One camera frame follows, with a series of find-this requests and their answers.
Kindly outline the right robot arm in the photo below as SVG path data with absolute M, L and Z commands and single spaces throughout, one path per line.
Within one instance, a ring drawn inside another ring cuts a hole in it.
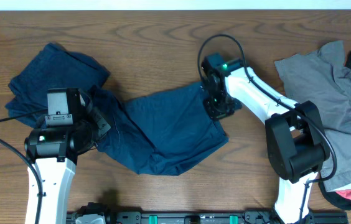
M 240 59 L 205 59 L 198 70 L 208 93 L 204 106 L 212 119 L 226 118 L 245 106 L 264 124 L 268 159 L 279 175 L 274 211 L 283 223 L 303 221 L 309 214 L 310 187 L 323 163 L 335 157 L 317 106 L 278 93 Z

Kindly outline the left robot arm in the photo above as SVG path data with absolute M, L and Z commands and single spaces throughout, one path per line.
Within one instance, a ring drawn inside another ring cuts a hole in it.
M 96 146 L 110 122 L 77 88 L 50 89 L 48 111 L 26 138 L 29 175 L 26 223 L 65 223 L 78 157 Z

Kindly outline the dark blue shorts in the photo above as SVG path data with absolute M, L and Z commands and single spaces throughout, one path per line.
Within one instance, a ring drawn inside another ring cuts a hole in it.
M 109 90 L 89 92 L 111 125 L 98 150 L 137 174 L 181 175 L 228 142 L 199 82 L 125 103 Z

